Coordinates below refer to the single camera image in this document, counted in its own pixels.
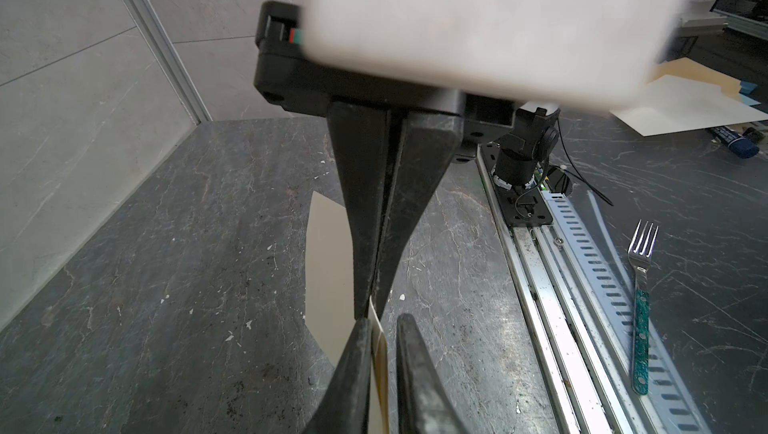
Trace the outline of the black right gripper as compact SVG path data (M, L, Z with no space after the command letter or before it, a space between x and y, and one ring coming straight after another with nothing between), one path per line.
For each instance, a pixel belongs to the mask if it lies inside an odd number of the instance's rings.
M352 238L353 314L367 315L375 272L374 309L382 314L403 252L462 140L487 144L508 134L514 103L315 63L302 51L299 13L294 4L262 4L254 87L287 112L324 117L329 109ZM399 122L388 186L389 116L363 105L430 112Z

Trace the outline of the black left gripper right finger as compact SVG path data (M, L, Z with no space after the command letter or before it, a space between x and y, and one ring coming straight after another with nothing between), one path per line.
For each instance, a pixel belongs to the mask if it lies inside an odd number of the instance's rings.
M450 402L411 314L396 325L398 427L400 433L468 433Z

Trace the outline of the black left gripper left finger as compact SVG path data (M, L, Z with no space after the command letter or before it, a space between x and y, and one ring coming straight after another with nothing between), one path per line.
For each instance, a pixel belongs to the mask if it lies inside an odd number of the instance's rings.
M330 384L303 433L368 432L371 334L367 318L356 321Z

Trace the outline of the beige letter paper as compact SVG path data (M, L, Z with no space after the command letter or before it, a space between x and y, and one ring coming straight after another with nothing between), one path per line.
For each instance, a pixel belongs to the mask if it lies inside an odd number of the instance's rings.
M305 325L332 365L341 358L354 326L352 239L345 208L324 195L311 197L305 252ZM370 433L388 433L387 341L379 318L371 320Z

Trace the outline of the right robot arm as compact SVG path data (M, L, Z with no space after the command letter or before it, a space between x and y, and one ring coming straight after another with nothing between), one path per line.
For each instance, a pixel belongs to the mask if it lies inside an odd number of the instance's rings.
M260 10L254 85L282 109L326 120L353 244L353 314L382 314L399 262L453 162L480 146L512 226L551 218L537 204L534 175L545 172L560 134L556 105L489 98L328 67L303 52L297 5Z

